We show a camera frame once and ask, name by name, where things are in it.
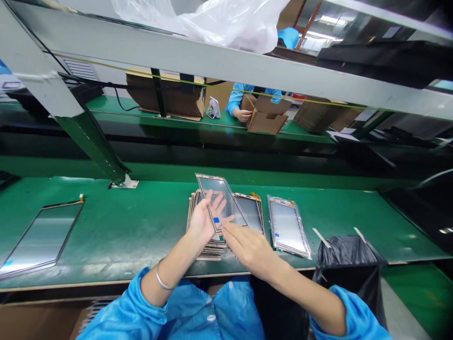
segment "green work surface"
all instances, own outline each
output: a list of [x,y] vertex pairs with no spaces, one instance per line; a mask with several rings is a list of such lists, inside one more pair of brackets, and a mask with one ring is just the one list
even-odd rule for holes
[[[125,163],[132,170],[131,178],[163,182],[193,182],[194,173],[225,177],[229,184],[314,187],[331,189],[375,190],[381,185],[413,186],[417,181],[394,178],[373,178],[319,175],[310,173],[259,171],[212,168],[192,165]],[[105,175],[91,160],[1,156],[0,169],[21,177],[83,177],[105,179]]]
[[[131,98],[120,98],[125,109],[132,108],[137,103]],[[157,113],[145,112],[139,109],[124,111],[114,96],[100,96],[87,103],[97,120],[115,121],[130,124],[162,126],[171,128],[186,128],[199,131],[217,131],[235,134],[248,134],[246,126],[231,117],[228,112],[221,111],[220,119],[211,119],[207,115],[199,121],[178,117],[162,118]],[[316,135],[308,132],[293,120],[290,120],[275,138],[301,140],[315,143],[335,144],[327,133]]]
[[[23,178],[0,193],[0,262],[4,262],[44,205],[77,200],[85,205],[56,266],[0,281],[0,289],[130,280],[144,266],[153,266],[184,235],[188,198],[197,189],[187,182],[141,181],[136,189],[110,189],[109,181],[83,178]],[[320,239],[362,234],[388,261],[419,261],[450,256],[428,240],[376,192],[301,187],[231,185],[234,192],[255,192],[294,200],[312,250],[312,260],[279,255],[295,268],[316,265]],[[220,262],[195,262],[187,276],[245,272],[226,250]]]
[[453,282],[430,263],[393,266],[383,276],[429,336],[447,339],[453,315]]

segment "white plastic bag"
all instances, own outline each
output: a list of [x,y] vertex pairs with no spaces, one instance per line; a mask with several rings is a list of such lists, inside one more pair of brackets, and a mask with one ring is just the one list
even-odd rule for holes
[[112,0],[125,21],[184,34],[219,46],[267,53],[277,45],[277,21],[289,0],[208,0],[176,15],[170,0]]

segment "hand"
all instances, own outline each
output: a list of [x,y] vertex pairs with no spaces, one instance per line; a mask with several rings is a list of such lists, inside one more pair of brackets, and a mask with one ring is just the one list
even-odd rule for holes
[[256,230],[227,223],[222,232],[239,262],[257,278],[271,283],[288,266],[275,254],[266,237]]
[[252,117],[252,111],[235,109],[233,111],[233,116],[235,116],[239,121],[246,123]]
[[228,217],[221,217],[222,210],[227,204],[227,200],[223,198],[223,195],[218,195],[214,202],[211,204],[213,191],[208,190],[206,198],[202,199],[200,203],[195,207],[190,219],[188,234],[192,235],[195,240],[200,241],[200,245],[204,247],[209,240],[214,236],[214,226],[212,225],[212,219],[209,215],[208,206],[211,210],[212,217],[219,217],[220,223],[224,225],[232,220],[235,216],[231,215]]

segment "worker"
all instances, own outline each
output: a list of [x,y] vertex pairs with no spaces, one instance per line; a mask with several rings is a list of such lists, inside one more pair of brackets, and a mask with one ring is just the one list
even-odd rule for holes
[[[152,269],[142,269],[79,340],[265,338],[247,276],[231,280],[213,296],[181,280],[214,235],[208,205],[220,216],[227,203],[219,195],[211,204],[211,196],[212,190],[196,206],[188,232],[170,253]],[[276,255],[265,236],[230,223],[233,218],[220,219],[229,248],[250,273],[308,311],[318,340],[391,339],[357,295],[307,279]]]
[[[278,31],[277,44],[279,46],[284,46],[288,49],[293,50],[296,47],[298,41],[299,31],[297,31],[295,28],[288,27]],[[228,101],[228,105],[226,106],[226,110],[231,116],[236,117],[240,122],[243,123],[247,123],[252,117],[252,111],[241,110],[239,108],[242,97],[244,95],[244,91],[255,92],[252,95],[256,98],[258,97],[259,93],[270,94],[274,96],[272,97],[272,102],[275,104],[278,104],[280,102],[280,97],[282,96],[282,92],[280,90],[265,89],[263,87],[255,87],[253,85],[235,83],[230,95],[230,99]]]

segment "floor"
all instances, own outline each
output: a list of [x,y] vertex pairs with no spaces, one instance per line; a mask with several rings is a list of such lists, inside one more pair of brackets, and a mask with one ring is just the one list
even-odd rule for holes
[[389,284],[381,279],[387,327],[394,340],[431,340]]

